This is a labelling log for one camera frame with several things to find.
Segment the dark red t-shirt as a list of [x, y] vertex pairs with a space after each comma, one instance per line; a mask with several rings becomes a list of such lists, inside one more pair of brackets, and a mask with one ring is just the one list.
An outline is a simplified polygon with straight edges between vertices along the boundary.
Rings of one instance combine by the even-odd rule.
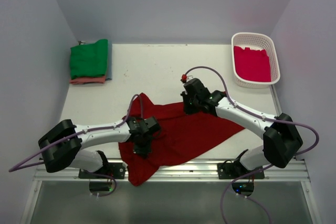
[[186, 163], [226, 141], [244, 128], [226, 119], [203, 112], [187, 115], [183, 103], [154, 104], [141, 93], [134, 99], [130, 115], [155, 117], [161, 133], [152, 141], [152, 152], [143, 158], [133, 152], [133, 143], [119, 144], [122, 160], [128, 166], [129, 182], [140, 186], [161, 166]]

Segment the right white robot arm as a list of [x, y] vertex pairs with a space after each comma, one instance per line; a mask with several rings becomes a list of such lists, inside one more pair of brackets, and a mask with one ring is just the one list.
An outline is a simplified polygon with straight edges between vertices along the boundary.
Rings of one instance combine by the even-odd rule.
[[244, 150], [234, 160], [224, 162], [221, 169], [230, 178], [246, 178], [252, 171], [264, 165], [285, 168], [303, 145], [302, 138], [292, 124], [289, 115], [264, 114], [230, 102], [226, 92], [209, 92], [198, 78], [183, 81], [181, 93], [186, 114], [204, 112], [234, 122], [257, 136], [263, 144], [252, 150]]

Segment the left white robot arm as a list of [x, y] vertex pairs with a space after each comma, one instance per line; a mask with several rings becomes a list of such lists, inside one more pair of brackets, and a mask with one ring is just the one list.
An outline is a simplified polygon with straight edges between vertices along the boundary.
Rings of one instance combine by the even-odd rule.
[[41, 155], [48, 173], [77, 168], [104, 178], [113, 174], [103, 151], [91, 148], [107, 143], [130, 143], [133, 153], [146, 158], [152, 140], [161, 132], [155, 117], [128, 117], [110, 124], [79, 125], [62, 120], [39, 141]]

